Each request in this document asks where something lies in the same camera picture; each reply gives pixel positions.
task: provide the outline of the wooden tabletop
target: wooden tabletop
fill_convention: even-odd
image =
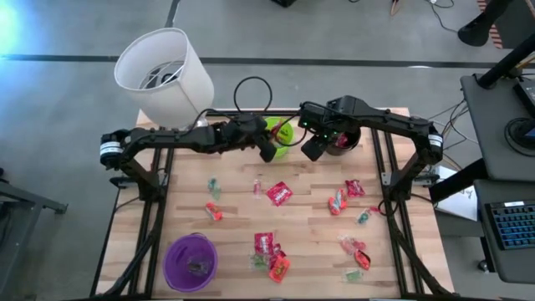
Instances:
[[[392,110],[408,115],[405,108]],[[300,138],[302,129],[293,125],[294,139]],[[137,126],[157,128],[142,112]],[[399,164],[403,166],[414,153],[414,146],[406,138],[393,136],[393,139]],[[388,162],[385,147],[383,152]],[[144,150],[136,160],[148,169],[152,154],[152,150]],[[161,166],[166,159],[164,154],[162,152]],[[212,202],[206,186],[213,176],[222,188],[221,199],[216,202],[224,216],[219,222],[212,221],[204,209],[207,202]],[[265,195],[255,199],[252,194],[255,179],[262,181],[263,191],[284,181],[294,195],[280,207],[273,206]],[[348,179],[359,179],[366,196],[350,199],[348,208],[340,216],[331,216],[327,201]],[[428,196],[423,188],[415,187],[413,191]],[[136,196],[137,188],[123,190],[118,204]],[[222,155],[175,150],[153,298],[399,297],[385,218],[374,215],[365,225],[354,222],[366,207],[377,206],[381,197],[369,129],[363,129],[359,145],[350,153],[338,157],[325,153],[316,162],[310,161],[300,146],[291,148],[283,158],[269,164],[262,161],[258,149]],[[432,205],[413,198],[407,206],[418,255],[442,286],[453,291]],[[142,202],[133,202],[115,213],[97,293],[110,288],[132,259],[142,209]],[[176,239],[192,232],[203,233],[215,244],[219,258],[217,274],[200,292],[180,293],[167,285],[162,260],[166,249]],[[291,262],[280,284],[272,281],[267,273],[249,267],[256,232],[274,232],[276,242],[282,245]],[[358,267],[337,241],[337,236],[343,234],[364,241],[371,258],[370,270],[357,283],[346,283],[343,279],[346,269]],[[409,288],[413,289],[405,256],[403,264]],[[141,270],[140,290],[145,283],[146,263]]]

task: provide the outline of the gray floor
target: gray floor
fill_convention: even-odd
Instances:
[[[18,42],[13,54],[119,55],[136,37],[166,22],[171,0],[16,1]],[[488,43],[468,47],[442,30],[423,0],[405,0],[394,18],[390,0],[298,0],[282,9],[268,0],[182,0],[176,26],[203,57],[309,58],[495,62],[507,53]],[[459,28],[479,13],[476,0],[440,10]],[[59,202],[65,216],[45,212],[18,275],[17,295],[39,300],[88,295],[116,190],[99,164],[101,134],[135,123],[137,108],[116,86],[112,63],[0,61],[0,166],[14,184]],[[235,84],[267,79],[273,106],[324,102],[351,94],[378,107],[408,106],[430,116],[459,102],[459,78],[475,69],[207,65],[213,106],[232,107]],[[264,106],[265,88],[250,83],[243,107]],[[439,121],[445,122],[443,116]],[[457,128],[475,137],[469,116]],[[451,143],[459,139],[451,136]],[[448,151],[461,165],[479,158],[476,145]],[[476,239],[444,237],[458,293],[533,299],[535,286],[502,283],[477,272]]]

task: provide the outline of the lamp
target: lamp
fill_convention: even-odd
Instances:
[[[120,55],[115,81],[152,121],[177,129],[192,125],[214,97],[210,76],[178,28],[136,39]]]

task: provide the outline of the candy bag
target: candy bag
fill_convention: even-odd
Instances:
[[[342,133],[340,134],[336,142],[334,142],[334,145],[336,145],[337,147],[345,147],[347,143],[348,143],[348,136]]]
[[[347,196],[344,189],[338,189],[336,197],[329,198],[329,210],[333,215],[339,215],[347,206]]]
[[[359,281],[364,274],[359,269],[347,269],[344,271],[344,281],[352,283]]]
[[[354,260],[359,264],[359,266],[366,271],[369,270],[369,266],[371,264],[371,259],[369,259],[369,256],[366,255],[366,253],[357,250],[354,254]]]
[[[281,181],[269,188],[266,195],[273,202],[273,205],[279,207],[293,195],[293,191]]]
[[[260,255],[273,255],[273,233],[255,233],[254,250]]]
[[[284,275],[290,268],[290,261],[282,256],[277,256],[277,261],[274,267],[269,272],[269,277],[276,283],[281,283],[284,279]]]
[[[364,188],[360,185],[359,180],[347,180],[345,185],[348,187],[348,196],[357,197],[365,195]]]
[[[212,177],[210,180],[208,180],[208,191],[211,193],[211,196],[214,198],[214,200],[219,201],[221,187],[219,186],[219,183],[215,177]]]
[[[286,253],[283,252],[283,250],[281,250],[281,244],[280,243],[276,243],[274,246],[273,246],[273,255],[269,258],[269,269],[273,269],[273,267],[275,266],[275,262],[277,261],[277,257],[283,257],[285,258],[286,257]]]
[[[362,213],[360,213],[360,215],[356,218],[356,222],[361,225],[365,224],[371,217],[372,212],[379,212],[379,208],[370,207],[364,209],[364,211],[362,211]]]
[[[357,248],[354,245],[354,239],[352,237],[349,237],[347,235],[340,235],[338,237],[338,241],[340,243],[340,247],[348,254],[353,255]]]
[[[257,271],[268,271],[269,258],[265,255],[253,254],[249,257],[249,267]]]
[[[254,181],[254,186],[252,188],[252,193],[254,194],[254,197],[259,199],[260,196],[262,195],[262,187],[261,187],[261,182],[260,180],[255,180]]]
[[[211,217],[214,221],[220,221],[223,218],[223,213],[221,210],[219,210],[219,207],[216,206],[214,203],[209,202],[206,204],[206,212],[208,212],[208,215]]]

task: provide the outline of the desk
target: desk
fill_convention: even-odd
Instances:
[[[408,114],[407,109],[393,111]],[[209,118],[209,121],[216,120],[219,119]],[[293,125],[298,139],[303,131],[295,126],[296,123]],[[142,113],[137,126],[157,127]],[[394,143],[399,163],[403,166],[414,153],[414,147],[410,140],[399,136],[394,136]],[[144,168],[149,168],[152,153],[152,150],[145,150],[138,154],[136,160]],[[216,176],[222,187],[221,200],[217,203],[224,215],[220,222],[211,221],[204,211],[204,205],[211,200],[206,189],[211,176]],[[294,195],[281,207],[273,207],[266,196],[256,200],[252,195],[252,183],[257,178],[262,180],[264,191],[279,181],[285,181]],[[344,180],[352,178],[361,180],[367,195],[351,199],[348,209],[341,216],[332,217],[327,209],[329,196],[344,186]],[[423,188],[415,189],[415,192],[425,194]],[[123,190],[118,204],[136,195],[136,188]],[[363,129],[358,147],[346,156],[325,154],[317,162],[307,159],[300,147],[290,149],[285,157],[270,164],[262,161],[258,149],[222,155],[175,150],[152,297],[399,297],[386,220],[376,215],[364,226],[354,223],[357,215],[366,207],[377,205],[381,197],[374,147],[368,129]],[[439,282],[452,291],[432,205],[413,199],[407,202],[407,206],[416,251]],[[142,202],[134,202],[115,214],[96,293],[110,288],[132,259],[142,208]],[[219,265],[216,277],[207,287],[198,293],[184,294],[168,287],[161,271],[161,260],[172,242],[192,232],[202,232],[214,242]],[[253,252],[255,232],[275,232],[276,241],[281,243],[288,255],[292,266],[281,284],[273,282],[267,274],[249,268],[248,256]],[[372,268],[357,283],[343,282],[342,272],[357,265],[340,248],[337,242],[340,234],[356,236],[367,244]],[[403,263],[405,271],[410,271],[406,258]],[[140,283],[145,282],[145,268],[141,269]],[[410,283],[411,277],[407,276],[407,280]]]
[[[492,89],[480,87],[474,76],[463,76],[461,86],[470,110],[482,158],[430,189],[434,202],[472,185],[475,179],[535,181],[535,160],[514,151],[506,142],[507,122],[529,117],[512,87],[516,79],[499,79]]]

